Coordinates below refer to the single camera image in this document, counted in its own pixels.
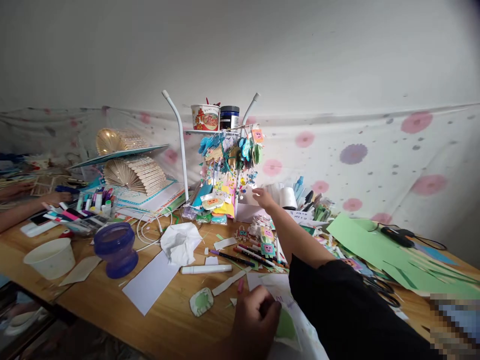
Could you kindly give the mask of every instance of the human arm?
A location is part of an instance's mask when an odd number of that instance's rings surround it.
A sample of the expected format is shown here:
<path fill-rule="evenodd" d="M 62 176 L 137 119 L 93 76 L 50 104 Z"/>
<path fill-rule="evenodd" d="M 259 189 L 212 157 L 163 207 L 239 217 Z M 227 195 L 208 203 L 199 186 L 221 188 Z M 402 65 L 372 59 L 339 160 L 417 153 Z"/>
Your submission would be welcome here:
<path fill-rule="evenodd" d="M 302 229 L 268 192 L 256 188 L 253 193 L 255 194 L 253 198 L 271 216 L 281 249 L 289 263 L 292 261 L 292 254 L 314 269 L 335 260 L 335 257 Z"/>
<path fill-rule="evenodd" d="M 57 207 L 59 203 L 71 200 L 72 194 L 69 192 L 52 192 L 2 212 L 0 213 L 0 233 L 43 210 L 42 203 Z"/>

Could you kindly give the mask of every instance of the white wall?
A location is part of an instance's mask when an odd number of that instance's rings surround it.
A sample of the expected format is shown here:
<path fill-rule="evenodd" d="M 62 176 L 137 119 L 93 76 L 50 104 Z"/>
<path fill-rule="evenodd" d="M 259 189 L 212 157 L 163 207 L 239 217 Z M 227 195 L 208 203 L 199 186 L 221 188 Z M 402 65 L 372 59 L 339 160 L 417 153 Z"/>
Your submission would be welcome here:
<path fill-rule="evenodd" d="M 372 113 L 480 101 L 468 0 L 0 2 L 0 110 Z"/>

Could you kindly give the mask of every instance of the white paper cup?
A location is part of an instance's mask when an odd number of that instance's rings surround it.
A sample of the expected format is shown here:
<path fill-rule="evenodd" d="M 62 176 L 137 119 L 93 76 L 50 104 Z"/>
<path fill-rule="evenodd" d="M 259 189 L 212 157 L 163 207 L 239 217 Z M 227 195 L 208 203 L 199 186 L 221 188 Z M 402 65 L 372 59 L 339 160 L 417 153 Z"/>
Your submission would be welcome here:
<path fill-rule="evenodd" d="M 190 106 L 194 130 L 218 131 L 220 128 L 220 106 L 197 104 Z"/>
<path fill-rule="evenodd" d="M 75 266 L 70 239 L 62 237 L 34 248 L 25 255 L 23 263 L 30 265 L 47 280 L 65 275 Z"/>

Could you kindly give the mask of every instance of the blue plastic cup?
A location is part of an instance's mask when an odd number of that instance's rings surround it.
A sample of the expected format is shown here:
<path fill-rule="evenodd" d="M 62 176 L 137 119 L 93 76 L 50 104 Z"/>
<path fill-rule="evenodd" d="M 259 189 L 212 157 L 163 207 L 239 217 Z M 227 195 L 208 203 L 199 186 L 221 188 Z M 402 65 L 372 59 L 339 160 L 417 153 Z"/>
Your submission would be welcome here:
<path fill-rule="evenodd" d="M 110 279 L 123 278 L 137 266 L 135 233 L 129 223 L 108 225 L 96 233 L 93 241 L 95 254 L 107 262 L 105 270 Z"/>

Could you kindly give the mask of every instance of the person's forearm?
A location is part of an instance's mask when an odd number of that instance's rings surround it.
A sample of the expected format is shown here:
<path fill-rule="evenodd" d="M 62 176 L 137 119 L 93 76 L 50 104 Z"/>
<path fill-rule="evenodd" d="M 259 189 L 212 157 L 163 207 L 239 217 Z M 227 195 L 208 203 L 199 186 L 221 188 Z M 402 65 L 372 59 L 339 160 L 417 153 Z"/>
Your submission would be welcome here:
<path fill-rule="evenodd" d="M 0 213 L 0 234 L 31 217 L 33 214 L 38 213 L 42 209 L 42 203 L 35 199 Z"/>
<path fill-rule="evenodd" d="M 322 244 L 302 229 L 279 205 L 268 209 L 267 213 L 273 220 L 281 249 L 289 263 L 292 261 L 292 254 L 314 269 L 335 260 Z"/>

